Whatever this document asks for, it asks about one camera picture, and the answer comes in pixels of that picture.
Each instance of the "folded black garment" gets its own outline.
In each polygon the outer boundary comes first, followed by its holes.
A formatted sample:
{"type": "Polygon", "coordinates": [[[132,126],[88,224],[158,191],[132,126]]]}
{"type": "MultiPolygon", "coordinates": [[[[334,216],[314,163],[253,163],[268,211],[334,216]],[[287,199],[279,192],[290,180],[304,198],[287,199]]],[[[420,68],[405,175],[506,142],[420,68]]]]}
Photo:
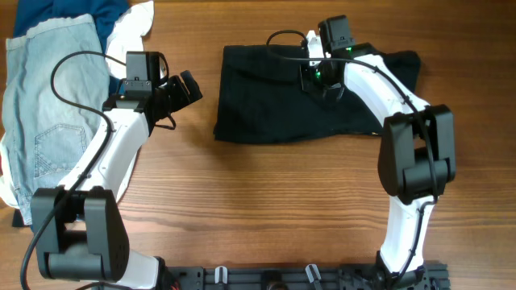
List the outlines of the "folded black garment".
{"type": "MultiPolygon", "coordinates": [[[[300,47],[272,49],[283,56],[305,57],[300,47]]],[[[381,55],[393,75],[414,92],[421,65],[418,55],[381,55]]],[[[288,143],[337,134],[381,134],[374,114],[349,89],[331,106],[302,91],[299,64],[270,55],[265,46],[225,47],[215,139],[288,143]]]]}

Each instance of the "dark blue cloth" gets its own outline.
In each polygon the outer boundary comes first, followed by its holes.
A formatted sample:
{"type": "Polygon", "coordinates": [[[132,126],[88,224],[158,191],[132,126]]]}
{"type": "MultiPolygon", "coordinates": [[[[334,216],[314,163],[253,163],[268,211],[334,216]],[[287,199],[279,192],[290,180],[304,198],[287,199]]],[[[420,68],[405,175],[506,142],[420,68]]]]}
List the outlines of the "dark blue cloth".
{"type": "Polygon", "coordinates": [[[90,14],[94,17],[98,39],[105,52],[114,22],[127,9],[127,0],[19,0],[13,36],[26,35],[29,28],[48,19],[90,14]]]}

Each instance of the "wooden table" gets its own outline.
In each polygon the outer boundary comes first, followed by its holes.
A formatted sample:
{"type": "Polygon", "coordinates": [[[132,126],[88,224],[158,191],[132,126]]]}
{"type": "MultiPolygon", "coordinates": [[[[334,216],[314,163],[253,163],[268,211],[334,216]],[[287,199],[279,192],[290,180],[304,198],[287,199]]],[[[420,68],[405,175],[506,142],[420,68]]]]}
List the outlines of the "wooden table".
{"type": "MultiPolygon", "coordinates": [[[[15,7],[0,4],[3,37],[11,36],[15,7]]],[[[263,44],[274,31],[308,31],[340,14],[359,43],[418,52],[417,94],[456,116],[457,177],[432,215],[425,259],[449,265],[453,289],[516,288],[516,2],[509,1],[157,2],[145,48],[163,52],[174,73],[189,69],[204,98],[175,115],[176,131],[155,130],[141,150],[119,204],[131,247],[172,266],[373,262],[389,210],[378,138],[247,146],[212,135],[225,45],[263,44]]],[[[0,61],[5,80],[5,52],[0,61]]],[[[19,288],[32,236],[10,227],[12,212],[2,203],[2,289],[19,288]]],[[[43,280],[35,259],[28,277],[34,289],[77,286],[43,280]]]]}

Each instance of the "pile of clothes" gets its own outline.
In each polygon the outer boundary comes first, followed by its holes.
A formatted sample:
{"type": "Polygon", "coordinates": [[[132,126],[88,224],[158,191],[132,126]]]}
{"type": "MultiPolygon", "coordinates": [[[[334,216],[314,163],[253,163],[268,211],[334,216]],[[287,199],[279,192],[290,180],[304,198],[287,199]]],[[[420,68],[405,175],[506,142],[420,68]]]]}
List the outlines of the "pile of clothes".
{"type": "MultiPolygon", "coordinates": [[[[97,115],[54,96],[50,75],[57,62],[79,51],[125,62],[127,51],[143,51],[141,38],[153,19],[153,1],[129,7],[127,0],[19,0],[14,38],[6,40],[0,197],[19,209],[23,224],[32,222],[35,190],[55,187],[70,172],[100,123],[97,115]]],[[[60,67],[55,85],[64,98],[100,110],[124,77],[122,65],[80,55],[60,67]]]]}

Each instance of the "light blue jeans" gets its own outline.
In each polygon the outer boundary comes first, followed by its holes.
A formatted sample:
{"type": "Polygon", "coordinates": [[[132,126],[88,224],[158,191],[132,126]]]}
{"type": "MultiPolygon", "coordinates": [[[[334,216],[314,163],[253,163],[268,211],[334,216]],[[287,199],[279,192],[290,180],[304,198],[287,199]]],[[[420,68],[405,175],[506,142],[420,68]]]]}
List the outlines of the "light blue jeans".
{"type": "MultiPolygon", "coordinates": [[[[81,158],[97,131],[96,114],[59,101],[50,88],[57,62],[72,52],[101,52],[93,18],[49,19],[27,35],[6,41],[7,88],[2,121],[15,195],[26,224],[37,188],[54,188],[81,158]]],[[[100,110],[109,74],[102,57],[74,56],[55,78],[56,90],[72,101],[100,110]]]]}

